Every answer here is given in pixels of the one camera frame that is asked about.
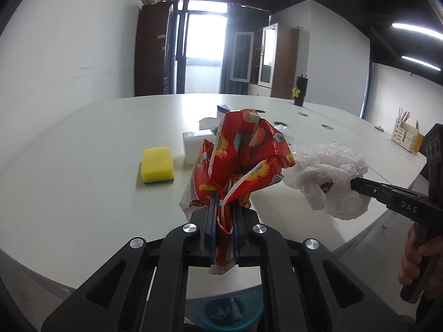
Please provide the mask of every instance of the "clear plastic bag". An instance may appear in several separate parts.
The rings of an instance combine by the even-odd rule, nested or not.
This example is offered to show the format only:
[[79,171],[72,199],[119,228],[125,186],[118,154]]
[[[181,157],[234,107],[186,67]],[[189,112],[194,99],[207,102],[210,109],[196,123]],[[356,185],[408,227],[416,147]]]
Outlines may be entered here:
[[313,211],[349,220],[368,210],[371,198],[351,190],[351,180],[368,171],[362,155],[336,144],[291,146],[291,152],[296,164],[283,182],[300,190]]
[[292,132],[288,126],[279,124],[279,125],[275,125],[274,127],[276,130],[280,131],[283,134],[284,139],[286,140],[288,145],[294,144],[294,136],[292,135]]

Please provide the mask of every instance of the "blue trash bin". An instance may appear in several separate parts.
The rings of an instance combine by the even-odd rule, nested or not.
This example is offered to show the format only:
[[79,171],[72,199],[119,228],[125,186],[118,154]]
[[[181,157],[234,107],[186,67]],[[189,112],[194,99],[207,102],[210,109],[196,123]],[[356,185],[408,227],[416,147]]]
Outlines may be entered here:
[[263,313],[261,286],[215,300],[188,301],[197,320],[215,332],[240,332],[256,323]]

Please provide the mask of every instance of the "dark curtain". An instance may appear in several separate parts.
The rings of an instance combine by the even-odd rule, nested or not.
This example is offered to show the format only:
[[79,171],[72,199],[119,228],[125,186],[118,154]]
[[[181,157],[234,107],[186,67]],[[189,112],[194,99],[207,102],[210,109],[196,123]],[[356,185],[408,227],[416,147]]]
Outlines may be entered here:
[[226,23],[225,49],[223,53],[223,62],[221,64],[222,76],[220,81],[220,93],[230,95],[248,94],[247,82],[229,80],[234,33],[253,32],[259,28],[268,26],[269,15],[269,11],[229,4],[228,21]]

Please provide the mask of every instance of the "human hand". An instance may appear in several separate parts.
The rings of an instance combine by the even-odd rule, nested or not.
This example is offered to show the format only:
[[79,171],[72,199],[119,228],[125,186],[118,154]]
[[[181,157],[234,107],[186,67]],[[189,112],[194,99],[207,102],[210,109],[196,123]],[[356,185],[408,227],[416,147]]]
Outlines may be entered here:
[[440,256],[424,288],[424,297],[437,298],[443,292],[443,235],[431,239],[421,246],[415,246],[417,233],[414,225],[409,228],[405,242],[405,254],[401,257],[401,267],[398,280],[404,286],[409,286],[414,278],[420,276],[419,264],[422,256]]

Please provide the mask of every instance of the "wooden organizer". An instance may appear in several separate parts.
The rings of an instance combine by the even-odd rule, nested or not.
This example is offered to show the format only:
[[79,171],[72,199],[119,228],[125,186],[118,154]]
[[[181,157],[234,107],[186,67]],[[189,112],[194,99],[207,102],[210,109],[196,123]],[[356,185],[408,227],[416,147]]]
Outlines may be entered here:
[[416,154],[420,149],[423,138],[424,136],[415,127],[407,124],[399,118],[395,121],[391,140],[399,144],[405,150]]

